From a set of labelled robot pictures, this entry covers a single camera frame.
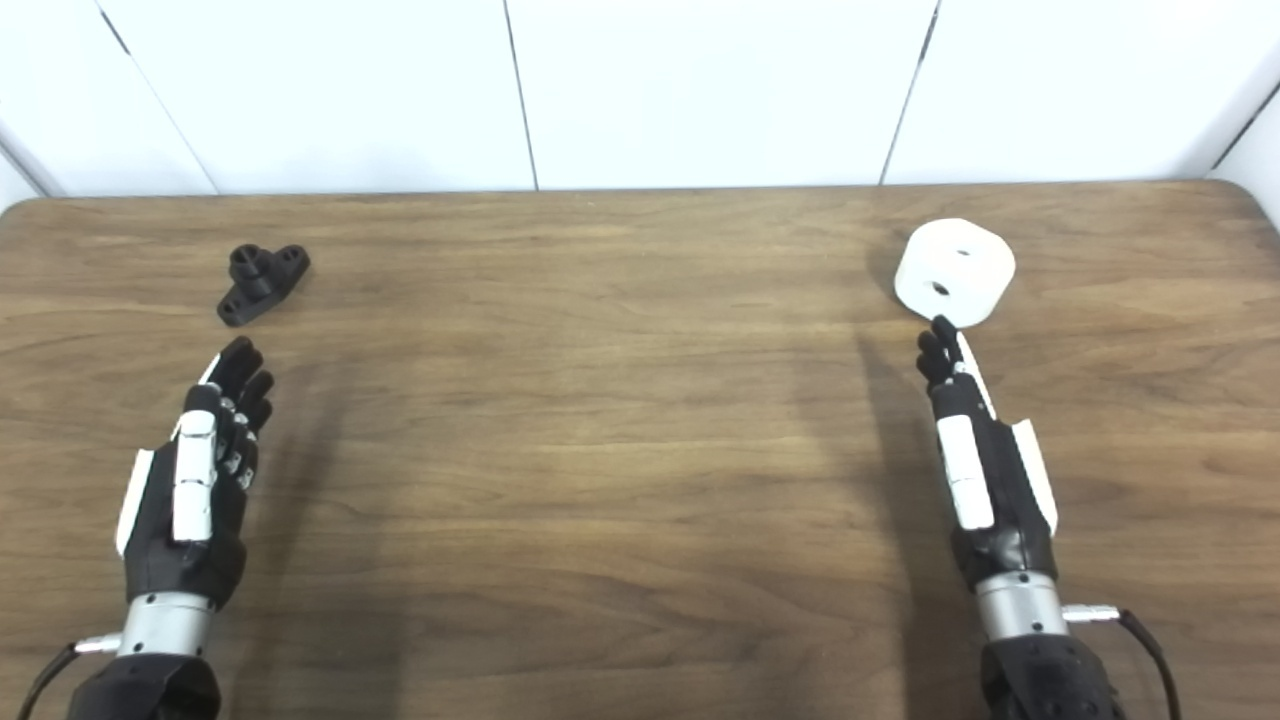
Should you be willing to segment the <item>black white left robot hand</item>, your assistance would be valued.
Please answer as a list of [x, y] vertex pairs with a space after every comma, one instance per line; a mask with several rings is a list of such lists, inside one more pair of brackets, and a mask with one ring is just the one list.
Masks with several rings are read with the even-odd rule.
[[247, 564], [242, 527], [275, 379], [247, 336], [188, 388], [166, 442], [134, 457], [116, 524], [125, 600], [187, 593], [223, 609]]

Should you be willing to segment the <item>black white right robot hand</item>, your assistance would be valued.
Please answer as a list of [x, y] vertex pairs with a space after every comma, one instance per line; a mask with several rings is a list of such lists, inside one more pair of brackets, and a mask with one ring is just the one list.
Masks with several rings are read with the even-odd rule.
[[951, 500], [951, 546], [970, 588], [1004, 574], [1059, 579], [1059, 509], [1030, 420], [998, 418], [963, 332], [936, 316], [916, 340]]

